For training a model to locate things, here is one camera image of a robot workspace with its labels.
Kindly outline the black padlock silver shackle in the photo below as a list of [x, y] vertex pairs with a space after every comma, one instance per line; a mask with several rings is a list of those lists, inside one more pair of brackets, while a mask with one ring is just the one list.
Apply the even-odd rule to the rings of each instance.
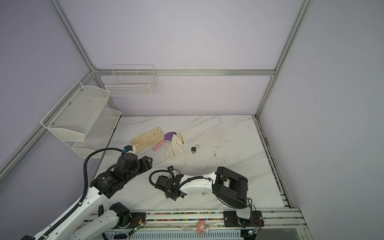
[[196, 144], [194, 147], [191, 147], [191, 152], [193, 154], [195, 154], [199, 148], [200, 148], [200, 146], [198, 144]]

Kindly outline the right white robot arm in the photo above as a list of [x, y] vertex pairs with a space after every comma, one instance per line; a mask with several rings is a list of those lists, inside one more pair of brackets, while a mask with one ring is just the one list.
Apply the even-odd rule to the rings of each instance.
[[248, 179], [225, 167], [218, 167], [207, 175], [188, 176], [170, 166], [152, 172], [149, 182], [173, 201], [193, 194], [213, 194], [231, 209], [223, 213], [225, 227], [261, 229], [265, 226], [262, 213], [256, 210], [253, 200], [248, 197]]

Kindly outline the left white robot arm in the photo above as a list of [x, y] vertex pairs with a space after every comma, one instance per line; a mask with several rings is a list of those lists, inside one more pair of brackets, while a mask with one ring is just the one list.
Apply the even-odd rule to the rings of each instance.
[[116, 192], [136, 176], [153, 167], [153, 159], [138, 158], [135, 148], [127, 146], [117, 149], [121, 155], [111, 169], [99, 174], [92, 182], [88, 181], [88, 161], [96, 153], [85, 159], [83, 166], [84, 190], [82, 196], [55, 221], [34, 236], [24, 236], [24, 240], [91, 240], [114, 228], [127, 228], [132, 225], [131, 211], [118, 202], [99, 216], [94, 222], [81, 227], [84, 220]]

